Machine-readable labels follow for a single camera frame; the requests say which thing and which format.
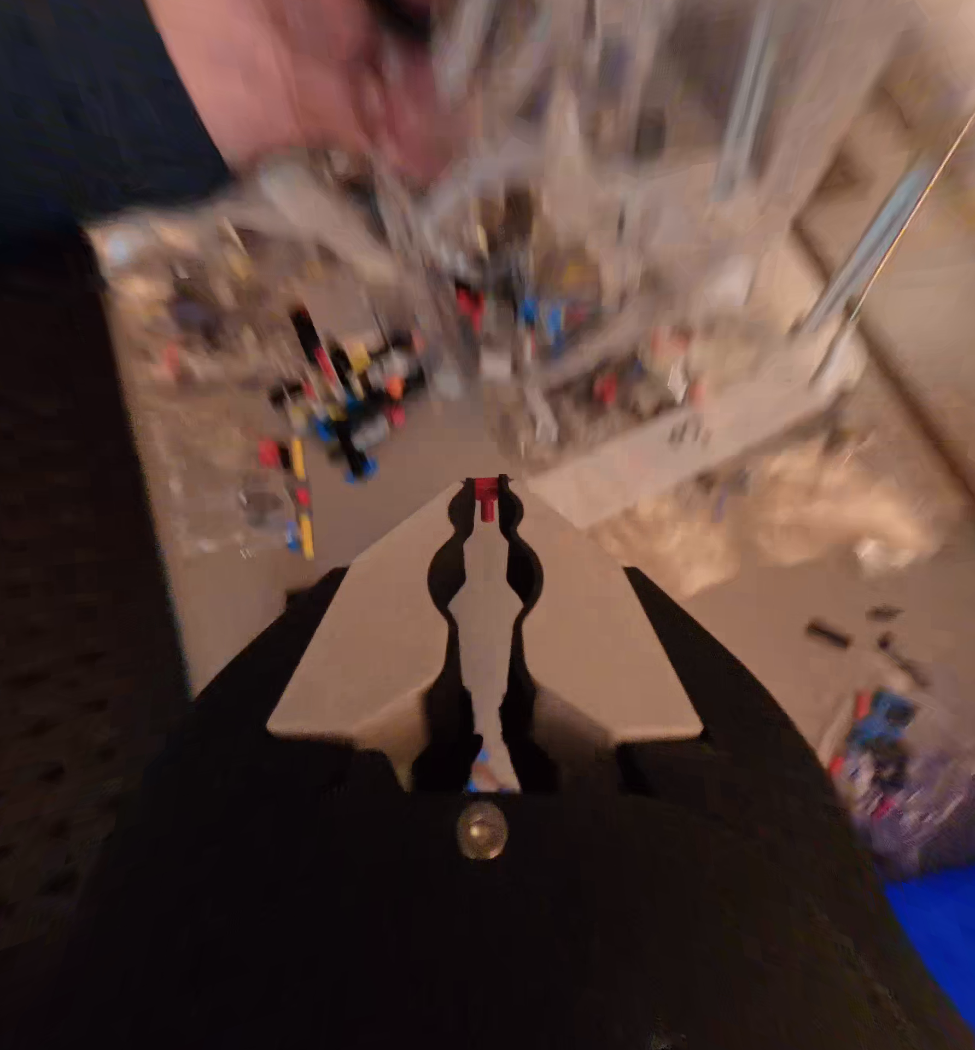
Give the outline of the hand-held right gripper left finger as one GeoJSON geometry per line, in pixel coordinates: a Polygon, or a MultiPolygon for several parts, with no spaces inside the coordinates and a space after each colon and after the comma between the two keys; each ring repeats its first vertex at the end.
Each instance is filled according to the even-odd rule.
{"type": "Polygon", "coordinates": [[[416,790],[466,788],[481,736],[452,605],[476,514],[475,482],[465,480],[353,560],[269,717],[271,734],[381,752],[416,790]]]}

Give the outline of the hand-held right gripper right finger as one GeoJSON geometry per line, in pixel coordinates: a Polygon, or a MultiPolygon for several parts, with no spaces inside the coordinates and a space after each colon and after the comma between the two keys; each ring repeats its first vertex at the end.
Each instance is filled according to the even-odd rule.
{"type": "Polygon", "coordinates": [[[526,485],[500,481],[506,583],[520,598],[500,722],[520,790],[606,780],[620,746],[702,735],[624,568],[526,485]]]}

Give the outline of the black orange lego assembly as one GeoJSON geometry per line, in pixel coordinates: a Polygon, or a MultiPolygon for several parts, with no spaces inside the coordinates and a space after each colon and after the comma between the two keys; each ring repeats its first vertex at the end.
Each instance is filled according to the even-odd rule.
{"type": "Polygon", "coordinates": [[[291,308],[288,320],[302,370],[269,387],[271,408],[297,438],[318,441],[349,484],[369,481],[373,452],[403,427],[407,402],[428,386],[420,335],[375,318],[367,338],[339,340],[320,332],[308,307],[291,308]]]}

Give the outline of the clear bag white strip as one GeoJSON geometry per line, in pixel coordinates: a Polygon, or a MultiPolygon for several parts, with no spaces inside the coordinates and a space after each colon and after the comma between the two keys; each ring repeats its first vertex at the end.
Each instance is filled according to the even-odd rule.
{"type": "Polygon", "coordinates": [[[513,320],[480,336],[499,365],[497,429],[521,458],[557,461],[675,405],[662,392],[631,407],[578,410],[613,360],[647,348],[664,304],[702,282],[704,259],[734,235],[721,192],[737,184],[716,121],[691,93],[679,17],[695,2],[447,2],[431,44],[439,98],[474,118],[464,153],[426,190],[380,162],[370,189],[384,247],[357,233],[355,206],[326,162],[258,168],[267,205],[366,277],[412,274],[437,329],[458,308],[444,276],[509,302],[513,320]]]}

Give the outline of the person's left forearm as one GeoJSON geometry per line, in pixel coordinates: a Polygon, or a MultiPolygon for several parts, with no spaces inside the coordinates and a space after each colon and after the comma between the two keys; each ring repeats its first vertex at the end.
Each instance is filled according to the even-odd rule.
{"type": "Polygon", "coordinates": [[[144,2],[0,1],[0,246],[229,178],[144,2]]]}

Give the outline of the yellow lego axle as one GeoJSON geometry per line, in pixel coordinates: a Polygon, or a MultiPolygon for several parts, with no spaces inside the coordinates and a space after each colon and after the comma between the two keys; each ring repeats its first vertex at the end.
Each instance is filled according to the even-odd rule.
{"type": "Polygon", "coordinates": [[[305,442],[298,437],[290,441],[290,469],[293,479],[291,494],[295,512],[295,543],[306,561],[315,558],[312,498],[309,488],[305,442]]]}

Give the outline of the large clear lego parts bag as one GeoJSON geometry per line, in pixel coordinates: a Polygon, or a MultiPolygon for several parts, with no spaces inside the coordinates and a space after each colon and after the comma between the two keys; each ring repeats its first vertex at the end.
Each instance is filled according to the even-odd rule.
{"type": "Polygon", "coordinates": [[[579,530],[687,598],[828,556],[860,578],[895,574],[934,556],[963,509],[908,413],[868,376],[759,450],[579,530]]]}

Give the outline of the person's left hand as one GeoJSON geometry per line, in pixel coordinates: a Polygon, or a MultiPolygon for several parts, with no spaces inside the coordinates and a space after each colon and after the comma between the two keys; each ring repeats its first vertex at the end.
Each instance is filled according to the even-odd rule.
{"type": "Polygon", "coordinates": [[[434,178],[461,120],[441,101],[432,2],[153,1],[151,19],[234,171],[339,149],[434,178]]]}

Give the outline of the crumpled clear plastic bag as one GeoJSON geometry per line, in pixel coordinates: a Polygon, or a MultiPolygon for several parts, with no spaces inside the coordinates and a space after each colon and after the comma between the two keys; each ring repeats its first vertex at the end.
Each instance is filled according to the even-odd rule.
{"type": "Polygon", "coordinates": [[[975,729],[928,693],[861,689],[838,708],[817,756],[864,847],[885,872],[915,877],[969,798],[975,729]]]}

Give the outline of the small bag red blue parts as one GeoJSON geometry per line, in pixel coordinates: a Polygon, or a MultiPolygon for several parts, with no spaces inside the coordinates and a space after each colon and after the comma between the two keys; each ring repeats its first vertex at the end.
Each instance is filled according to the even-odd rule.
{"type": "Polygon", "coordinates": [[[124,352],[158,387],[270,387],[306,366],[291,322],[308,251],[222,205],[84,228],[124,352]]]}

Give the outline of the white shelf bracket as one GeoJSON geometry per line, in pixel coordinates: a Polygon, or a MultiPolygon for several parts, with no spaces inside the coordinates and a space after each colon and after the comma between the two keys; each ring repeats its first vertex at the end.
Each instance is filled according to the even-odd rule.
{"type": "Polygon", "coordinates": [[[748,182],[761,177],[786,7],[786,2],[761,1],[753,8],[712,186],[712,202],[718,205],[732,202],[748,182]]]}
{"type": "Polygon", "coordinates": [[[859,324],[860,314],[879,274],[894,257],[910,226],[923,211],[925,202],[944,178],[974,127],[975,107],[936,164],[918,164],[900,177],[844,262],[823,284],[817,300],[797,327],[797,333],[815,335],[836,316],[840,322],[809,377],[810,387],[823,386],[835,378],[840,362],[848,351],[848,340],[859,324]]]}

